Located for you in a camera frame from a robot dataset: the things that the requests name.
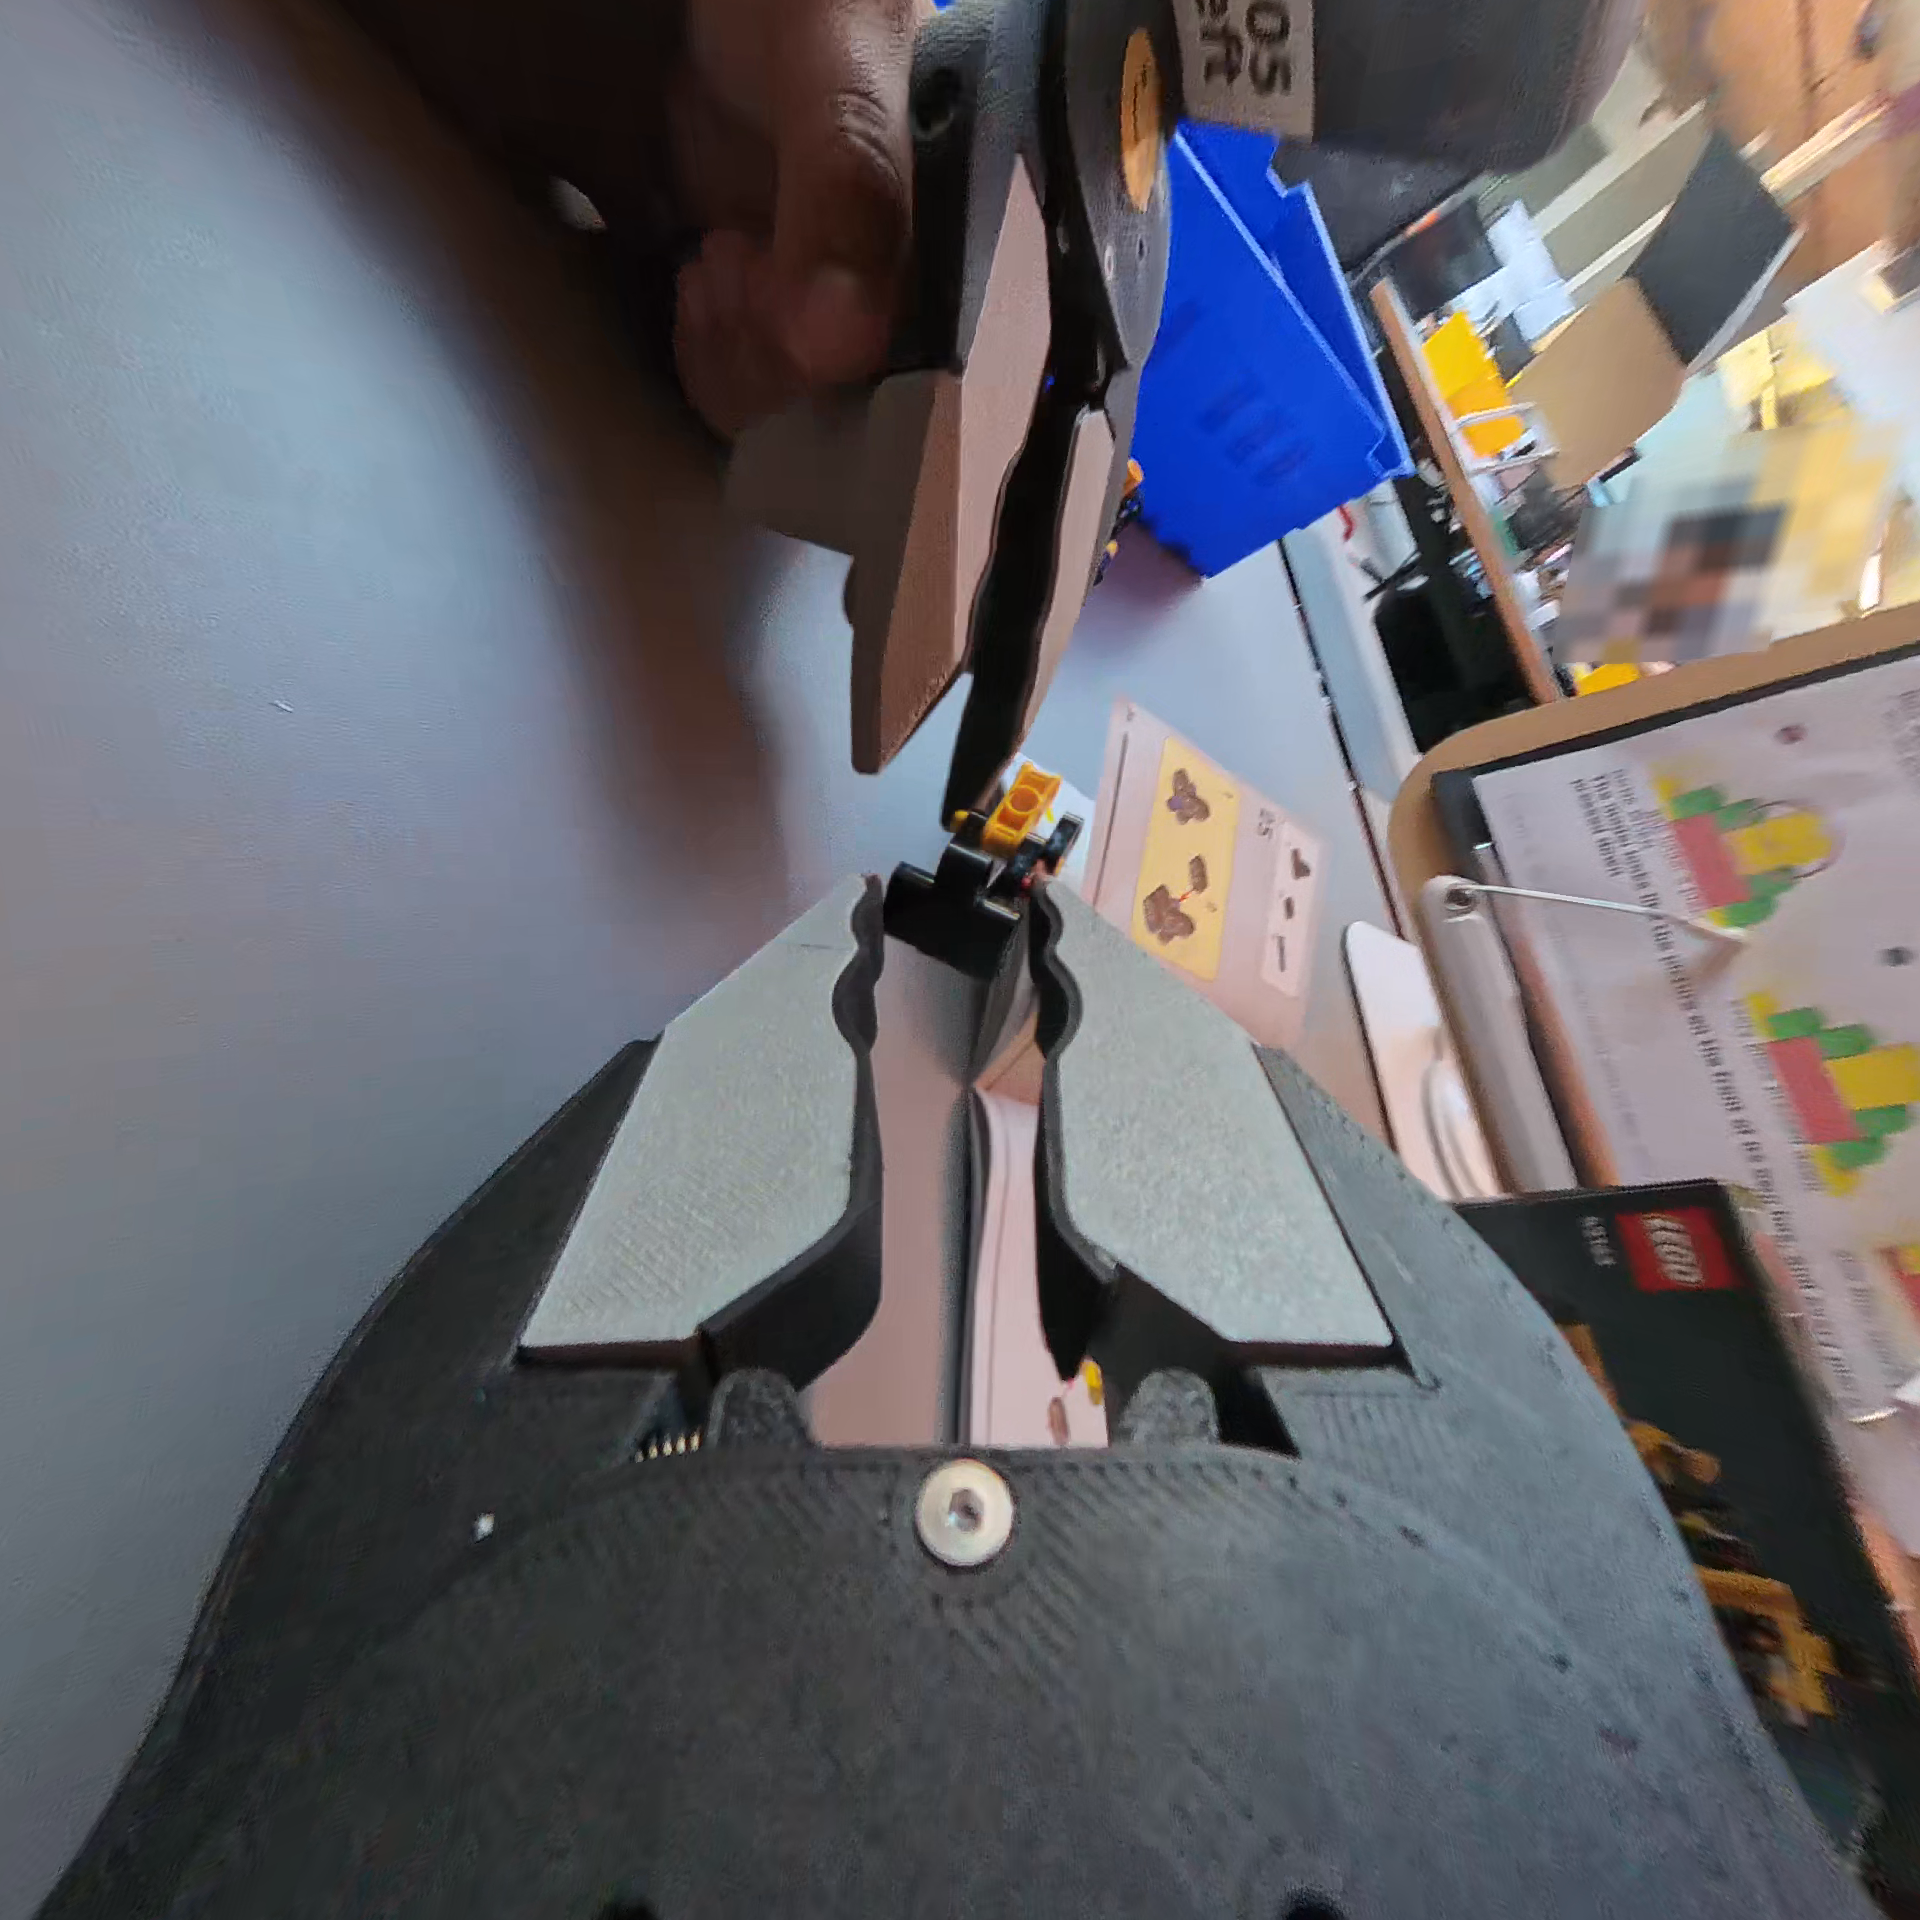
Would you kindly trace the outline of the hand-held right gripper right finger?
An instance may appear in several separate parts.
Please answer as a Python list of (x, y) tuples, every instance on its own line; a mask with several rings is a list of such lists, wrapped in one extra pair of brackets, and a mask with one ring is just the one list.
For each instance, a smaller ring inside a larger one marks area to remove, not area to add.
[(1058, 1372), (1391, 1365), (1257, 1041), (1076, 891), (1038, 889), (1027, 926), (1036, 1283)]

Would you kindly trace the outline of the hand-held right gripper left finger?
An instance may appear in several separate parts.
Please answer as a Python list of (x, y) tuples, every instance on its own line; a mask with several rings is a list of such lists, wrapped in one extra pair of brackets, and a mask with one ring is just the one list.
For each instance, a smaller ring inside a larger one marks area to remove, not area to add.
[(880, 1301), (884, 889), (845, 878), (672, 1019), (517, 1336), (690, 1390), (827, 1375)]

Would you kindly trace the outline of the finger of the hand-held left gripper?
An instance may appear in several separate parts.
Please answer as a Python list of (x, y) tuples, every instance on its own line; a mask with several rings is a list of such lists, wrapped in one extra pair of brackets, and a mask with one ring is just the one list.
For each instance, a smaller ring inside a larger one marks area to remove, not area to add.
[(1045, 397), (995, 523), (941, 816), (980, 805), (1034, 730), (1109, 543), (1125, 451), (1101, 405)]
[(851, 758), (861, 775), (891, 765), (966, 665), (1048, 347), (1043, 201), (1027, 162), (1015, 158), (963, 368), (888, 375), (866, 405), (851, 565)]

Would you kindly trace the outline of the yellow lego beam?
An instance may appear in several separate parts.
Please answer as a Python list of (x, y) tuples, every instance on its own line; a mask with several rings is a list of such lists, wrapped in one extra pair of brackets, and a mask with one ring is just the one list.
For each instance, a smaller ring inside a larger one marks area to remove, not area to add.
[(1012, 859), (1027, 841), (1048, 841), (1058, 825), (1062, 775), (1019, 761), (993, 793), (984, 808), (955, 811), (955, 841), (993, 859)]

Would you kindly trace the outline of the black lego assembly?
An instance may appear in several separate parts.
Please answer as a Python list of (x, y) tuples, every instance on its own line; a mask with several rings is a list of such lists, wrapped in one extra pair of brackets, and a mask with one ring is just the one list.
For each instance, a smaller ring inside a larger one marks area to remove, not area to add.
[(1004, 811), (958, 811), (934, 869), (898, 864), (884, 889), (884, 933), (974, 983), (993, 983), (1015, 947), (1036, 878), (1065, 875), (1084, 834), (1055, 808), (1023, 825)]

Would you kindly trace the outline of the lego instruction booklet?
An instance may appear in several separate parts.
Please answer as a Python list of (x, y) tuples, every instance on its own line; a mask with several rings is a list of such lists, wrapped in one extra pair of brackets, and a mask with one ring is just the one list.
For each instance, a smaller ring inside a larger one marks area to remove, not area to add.
[[(1095, 800), (1062, 786), (1038, 825), (1084, 832), (1058, 882), (1258, 1044), (1308, 1019), (1323, 839), (1188, 740), (1120, 698)], [(1062, 1379), (1034, 1267), (1043, 1108), (1036, 990), (1016, 946), (990, 993), (966, 1101), (969, 1237), (958, 1436), (987, 1449), (1093, 1449), (1109, 1436), (1093, 1361)]]

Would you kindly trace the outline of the black lego box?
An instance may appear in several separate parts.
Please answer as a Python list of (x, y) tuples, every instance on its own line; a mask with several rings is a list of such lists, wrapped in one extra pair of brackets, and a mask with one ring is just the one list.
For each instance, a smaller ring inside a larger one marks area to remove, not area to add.
[(1455, 1212), (1618, 1414), (1836, 1854), (1889, 1917), (1915, 1917), (1916, 1653), (1776, 1311), (1741, 1193), (1640, 1185)]

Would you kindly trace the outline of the person's left hand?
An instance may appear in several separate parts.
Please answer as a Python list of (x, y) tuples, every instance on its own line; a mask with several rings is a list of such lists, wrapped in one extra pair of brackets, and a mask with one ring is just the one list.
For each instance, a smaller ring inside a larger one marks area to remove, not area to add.
[(669, 84), (676, 373), (719, 436), (872, 382), (911, 263), (909, 88), (931, 4), (687, 4)]

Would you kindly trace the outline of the large blue plastic bin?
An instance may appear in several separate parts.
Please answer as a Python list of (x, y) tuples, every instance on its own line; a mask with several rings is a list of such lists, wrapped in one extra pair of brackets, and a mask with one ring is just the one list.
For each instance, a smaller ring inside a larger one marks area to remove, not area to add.
[(1413, 461), (1386, 387), (1380, 400), (1352, 387), (1184, 130), (1166, 181), (1165, 308), (1134, 419), (1138, 518), (1219, 575)]

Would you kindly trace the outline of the white flat stand base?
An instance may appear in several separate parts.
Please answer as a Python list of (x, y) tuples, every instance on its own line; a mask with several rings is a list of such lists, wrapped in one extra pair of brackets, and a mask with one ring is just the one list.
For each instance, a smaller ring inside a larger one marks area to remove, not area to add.
[(1500, 1198), (1505, 1186), (1419, 947), (1351, 922), (1343, 955), (1390, 1144), (1448, 1204)]

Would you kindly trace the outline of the yellow storage bin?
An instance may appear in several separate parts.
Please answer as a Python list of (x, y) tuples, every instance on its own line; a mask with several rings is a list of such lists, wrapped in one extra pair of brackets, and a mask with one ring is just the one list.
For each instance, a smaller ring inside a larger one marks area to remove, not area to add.
[(1505, 379), (1468, 312), (1454, 312), (1423, 340), (1423, 357), (1445, 414), (1476, 459), (1509, 452), (1526, 419), (1505, 409)]

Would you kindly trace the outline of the wooden background desk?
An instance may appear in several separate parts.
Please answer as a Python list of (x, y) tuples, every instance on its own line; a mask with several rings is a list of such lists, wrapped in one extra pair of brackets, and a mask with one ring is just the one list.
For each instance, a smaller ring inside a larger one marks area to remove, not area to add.
[(1564, 694), (1554, 661), (1541, 646), (1540, 627), (1532, 615), (1532, 604), (1520, 589), (1520, 575), (1515, 558), (1505, 547), (1500, 523), (1489, 511), (1489, 500), (1482, 497), (1477, 475), (1472, 465), (1470, 445), (1464, 445), (1464, 427), (1454, 419), (1440, 395), (1440, 387), (1429, 369), (1419, 333), (1390, 282), (1379, 282), (1369, 290), (1369, 305), (1380, 326), (1380, 340), (1390, 354), (1391, 368), (1404, 379), (1405, 397), (1411, 404), (1419, 433), (1429, 443), (1432, 459), (1436, 465), (1443, 493), (1451, 500), (1454, 519), (1462, 525), (1470, 550), (1482, 566), (1482, 579), (1493, 596), (1500, 632), (1505, 639), (1505, 654), (1515, 661), (1527, 698), (1541, 705)]

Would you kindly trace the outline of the wooden clipboard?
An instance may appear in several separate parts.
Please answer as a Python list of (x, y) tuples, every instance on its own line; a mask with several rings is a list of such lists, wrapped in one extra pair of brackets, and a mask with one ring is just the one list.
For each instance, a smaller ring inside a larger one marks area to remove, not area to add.
[[(1776, 643), (1758, 654), (1691, 661), (1619, 687), (1582, 694), (1515, 718), (1484, 722), (1429, 754), (1404, 782), (1390, 811), (1390, 859), (1413, 907), (1413, 943), (1432, 973), (1454, 1044), (1470, 1085), (1482, 1130), (1509, 1193), (1569, 1186), (1640, 1186), (1715, 1179), (1626, 1182), (1604, 1157), (1595, 1118), (1576, 1079), (1562, 1019), (1548, 1010), (1540, 973), (1523, 947), (1520, 898), (1505, 886), (1468, 793), (1470, 779), (1497, 761), (1532, 758), (1598, 741), (1601, 736), (1665, 726), (1696, 705), (1746, 700), (1798, 677), (1848, 673), (1859, 665), (1916, 654), (1916, 607), (1836, 623)], [(1834, 1417), (1843, 1453), (1869, 1508), (1889, 1533), (1916, 1554), (1916, 1425), (1859, 1428), (1843, 1417), (1832, 1382), (1805, 1342), (1805, 1319), (1790, 1303), (1786, 1272), (1765, 1235), (1780, 1311), (1811, 1365), (1815, 1387)]]

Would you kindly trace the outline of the open cardboard box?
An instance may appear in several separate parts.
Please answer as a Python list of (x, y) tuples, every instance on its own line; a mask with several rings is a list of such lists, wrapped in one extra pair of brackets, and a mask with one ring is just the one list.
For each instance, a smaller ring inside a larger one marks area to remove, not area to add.
[(1509, 383), (1544, 436), (1544, 479), (1584, 490), (1658, 425), (1754, 319), (1798, 244), (1790, 212), (1719, 130), (1622, 275)]

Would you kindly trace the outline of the printed instruction sheet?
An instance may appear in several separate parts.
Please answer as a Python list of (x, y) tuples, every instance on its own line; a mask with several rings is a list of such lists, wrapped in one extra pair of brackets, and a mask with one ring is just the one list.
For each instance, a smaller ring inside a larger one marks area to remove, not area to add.
[(1604, 1157), (1748, 1189), (1859, 1428), (1916, 1425), (1916, 654), (1470, 779)]

